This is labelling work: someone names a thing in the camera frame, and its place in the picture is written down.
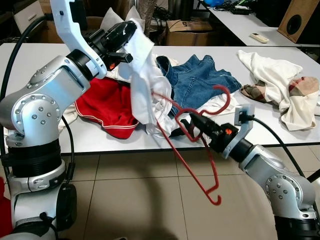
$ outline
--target blue denim shorts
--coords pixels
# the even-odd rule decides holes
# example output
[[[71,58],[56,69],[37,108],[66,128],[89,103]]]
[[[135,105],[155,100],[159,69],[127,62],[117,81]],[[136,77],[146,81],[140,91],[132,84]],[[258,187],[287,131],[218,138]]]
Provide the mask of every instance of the blue denim shorts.
[[[215,85],[227,87],[230,93],[241,88],[241,84],[224,69],[217,71],[213,58],[209,55],[199,60],[196,55],[182,65],[172,67],[166,56],[156,58],[157,65],[167,77],[172,87],[171,98],[182,108],[198,109],[214,96],[223,92],[213,89]],[[170,116],[178,113],[172,107]]]

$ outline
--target tile floor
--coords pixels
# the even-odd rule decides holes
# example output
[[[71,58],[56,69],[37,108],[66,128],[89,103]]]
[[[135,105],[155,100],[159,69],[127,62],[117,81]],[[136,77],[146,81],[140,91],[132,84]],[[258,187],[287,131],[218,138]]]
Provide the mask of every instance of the tile floor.
[[[289,149],[307,176],[320,168],[320,146]],[[282,148],[269,150],[295,170]],[[183,151],[182,155],[209,187],[213,176],[204,151]],[[78,217],[61,236],[71,240],[121,236],[129,240],[276,240],[263,190],[236,162],[214,156],[220,187],[212,196],[222,196],[220,206],[208,201],[172,152],[77,156],[73,183]],[[320,181],[314,185],[320,193]],[[320,194],[317,200],[320,205]]]

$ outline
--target desk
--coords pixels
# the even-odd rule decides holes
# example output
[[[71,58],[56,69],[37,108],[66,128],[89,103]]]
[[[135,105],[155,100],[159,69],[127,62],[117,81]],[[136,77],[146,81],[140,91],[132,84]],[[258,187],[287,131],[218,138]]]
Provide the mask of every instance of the desk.
[[[277,31],[277,27],[269,27],[258,19],[254,14],[236,15],[229,11],[215,11],[212,7],[207,8],[215,15],[234,35],[246,46],[260,47],[320,47],[317,44],[296,44]],[[269,39],[268,43],[261,43],[250,34],[257,33]]]
[[[0,46],[0,83],[3,79],[6,64],[14,47],[13,43],[5,43]],[[216,62],[216,69],[226,69],[241,84],[252,84],[250,71],[239,61],[236,56],[238,50],[245,52],[258,52],[261,56],[274,59],[285,59],[303,66],[302,76],[314,76],[320,78],[320,65],[295,47],[187,47],[187,46],[155,46],[153,52],[158,55],[166,55],[186,62],[192,54],[203,58],[208,54]],[[22,45],[14,62],[7,94],[25,86],[36,69],[41,68],[57,55],[67,55],[68,48],[64,44],[25,43]],[[266,122],[289,145],[312,145],[320,142],[320,119],[316,118],[317,128],[306,131],[289,132],[280,122],[280,113],[270,104],[252,101],[237,92],[235,95],[240,104],[255,104],[255,116]],[[216,120],[218,124],[233,123],[234,115],[222,115]],[[157,138],[145,133],[144,126],[140,125],[132,133],[129,139],[117,139],[101,130],[101,127],[93,122],[87,122],[80,117],[70,125],[74,138],[74,150],[76,153],[103,153],[122,151],[151,151],[170,149],[163,138]],[[253,130],[248,134],[248,141],[253,144],[265,146],[277,145],[277,140],[258,123],[254,123]],[[62,153],[70,153],[69,136],[64,130],[59,138]],[[200,143],[191,143],[185,136],[175,137],[172,142],[177,148],[191,149],[202,147]]]

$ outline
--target wooden speaker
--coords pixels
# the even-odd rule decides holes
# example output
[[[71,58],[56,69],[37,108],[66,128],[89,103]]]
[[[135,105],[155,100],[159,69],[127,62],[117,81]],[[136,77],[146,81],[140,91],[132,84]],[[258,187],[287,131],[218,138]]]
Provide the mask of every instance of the wooden speaker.
[[[278,32],[297,44],[320,44],[320,0],[292,0]]]

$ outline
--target red object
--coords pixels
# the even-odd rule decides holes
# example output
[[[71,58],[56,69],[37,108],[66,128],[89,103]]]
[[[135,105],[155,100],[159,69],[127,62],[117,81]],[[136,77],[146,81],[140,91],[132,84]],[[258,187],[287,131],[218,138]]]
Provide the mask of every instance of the red object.
[[[132,116],[130,88],[108,77],[94,78],[90,85],[75,101],[78,114],[100,124],[116,138],[129,138],[139,123]]]
[[[10,200],[4,197],[5,183],[0,177],[0,238],[12,232],[11,204]]]
[[[179,112],[177,113],[177,115],[174,117],[175,121],[179,124],[180,128],[182,129],[182,131],[184,132],[184,134],[188,137],[188,139],[191,142],[196,142],[197,140],[201,139],[203,142],[203,145],[207,151],[207,154],[209,156],[209,161],[212,167],[212,171],[213,171],[213,177],[214,177],[214,185],[212,187],[210,187],[209,189],[205,189],[204,185],[200,182],[199,178],[194,174],[194,172],[192,171],[191,167],[188,165],[188,163],[184,160],[184,158],[180,155],[180,153],[178,152],[178,150],[175,148],[175,146],[173,145],[173,143],[171,142],[171,140],[169,139],[169,137],[166,135],[165,131],[162,129],[162,127],[160,126],[159,122],[157,121],[157,126],[159,127],[160,131],[162,132],[163,136],[165,137],[166,141],[168,142],[168,144],[171,146],[171,148],[173,149],[174,154],[181,160],[181,162],[183,163],[184,167],[189,171],[189,173],[191,174],[191,176],[194,178],[194,180],[196,181],[196,183],[198,184],[198,186],[201,188],[201,190],[204,192],[204,194],[206,195],[206,197],[209,199],[209,201],[213,204],[213,205],[220,205],[222,202],[222,198],[220,195],[217,196],[217,201],[213,200],[212,197],[210,196],[210,194],[218,189],[219,187],[219,179],[218,179],[218,174],[217,174],[217,169],[216,169],[216,165],[215,165],[215,161],[214,158],[210,152],[210,149],[203,137],[203,133],[200,132],[198,136],[194,137],[193,136],[193,132],[188,132],[183,125],[180,123],[179,121],[179,116],[183,113],[194,113],[194,114],[198,114],[198,115],[202,115],[203,113],[207,113],[209,115],[217,115],[221,112],[223,112],[228,105],[230,104],[230,92],[228,90],[228,88],[226,88],[225,86],[222,85],[216,85],[213,87],[214,89],[221,89],[222,91],[224,91],[224,93],[226,94],[227,98],[226,98],[226,102],[224,104],[224,106],[219,109],[218,111],[215,112],[209,112],[207,110],[202,110],[201,112],[197,112],[195,109],[193,108],[182,108],[180,107],[175,101],[173,101],[172,99],[169,99],[161,94],[158,94],[156,92],[152,93],[154,95],[158,95],[168,101],[170,101],[172,103],[172,105],[174,105]]]

